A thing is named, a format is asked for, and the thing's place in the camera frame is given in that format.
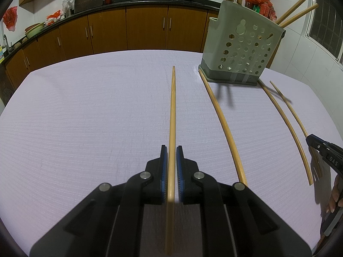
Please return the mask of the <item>person right hand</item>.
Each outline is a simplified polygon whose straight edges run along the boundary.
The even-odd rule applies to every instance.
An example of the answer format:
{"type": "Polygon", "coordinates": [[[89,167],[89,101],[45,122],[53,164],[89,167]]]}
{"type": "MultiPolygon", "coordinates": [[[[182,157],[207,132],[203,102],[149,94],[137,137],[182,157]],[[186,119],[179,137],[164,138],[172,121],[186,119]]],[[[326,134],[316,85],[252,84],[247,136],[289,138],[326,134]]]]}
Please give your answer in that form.
{"type": "Polygon", "coordinates": [[[331,213],[333,213],[337,206],[339,206],[339,207],[343,206],[342,199],[339,199],[339,197],[340,197],[340,189],[338,188],[338,186],[340,184],[340,181],[341,181],[341,177],[339,175],[337,175],[335,177],[334,186],[332,188],[331,196],[330,196],[328,205],[326,207],[326,213],[329,212],[329,211],[331,213]]]}

